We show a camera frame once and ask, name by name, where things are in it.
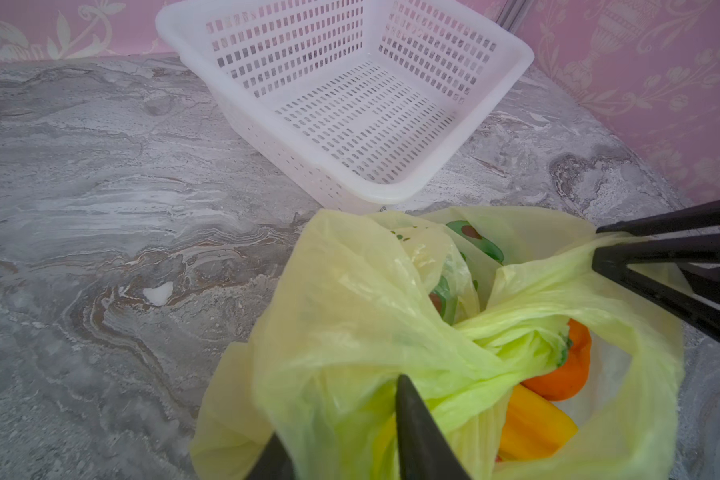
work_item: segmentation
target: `pink wallpaper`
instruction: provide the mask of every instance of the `pink wallpaper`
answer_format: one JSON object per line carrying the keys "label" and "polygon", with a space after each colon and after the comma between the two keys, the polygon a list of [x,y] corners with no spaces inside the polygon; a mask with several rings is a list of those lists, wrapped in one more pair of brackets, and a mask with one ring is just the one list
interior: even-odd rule
{"label": "pink wallpaper", "polygon": [[720,198],[720,0],[536,0],[518,36],[692,200]]}
{"label": "pink wallpaper", "polygon": [[[0,0],[0,62],[170,52],[155,30],[167,3],[173,1]],[[504,0],[462,3],[496,20]]]}

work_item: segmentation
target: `white plastic basket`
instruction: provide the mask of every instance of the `white plastic basket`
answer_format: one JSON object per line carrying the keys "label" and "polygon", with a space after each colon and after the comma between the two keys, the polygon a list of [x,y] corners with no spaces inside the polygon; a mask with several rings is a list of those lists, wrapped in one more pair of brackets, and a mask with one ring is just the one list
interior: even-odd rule
{"label": "white plastic basket", "polygon": [[454,0],[189,0],[156,25],[241,137],[357,214],[419,191],[534,59]]}

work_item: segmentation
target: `inner plastic bag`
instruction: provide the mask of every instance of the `inner plastic bag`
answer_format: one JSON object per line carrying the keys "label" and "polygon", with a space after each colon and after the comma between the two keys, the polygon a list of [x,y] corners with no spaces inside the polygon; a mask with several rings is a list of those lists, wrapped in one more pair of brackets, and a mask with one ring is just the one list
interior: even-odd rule
{"label": "inner plastic bag", "polygon": [[[454,231],[462,220],[489,254]],[[399,478],[394,389],[406,373],[472,478],[666,480],[680,321],[591,269],[598,246],[638,240],[536,207],[321,210],[250,341],[231,344],[213,375],[195,470],[244,478],[274,428],[298,478]],[[673,267],[640,271],[682,286]],[[430,299],[443,278],[453,325]],[[549,458],[494,464],[511,389],[556,368],[569,318],[594,339],[584,390],[559,404],[578,433]]]}

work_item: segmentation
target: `marble countertop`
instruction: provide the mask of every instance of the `marble countertop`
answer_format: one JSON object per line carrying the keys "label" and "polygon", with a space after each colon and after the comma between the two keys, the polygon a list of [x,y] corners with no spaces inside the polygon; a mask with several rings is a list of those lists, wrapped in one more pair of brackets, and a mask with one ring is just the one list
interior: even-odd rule
{"label": "marble countertop", "polygon": [[[683,201],[531,69],[392,208],[454,204]],[[0,478],[195,478],[202,393],[317,208],[177,59],[0,68]],[[720,478],[720,345],[686,328],[686,368],[672,476]]]}

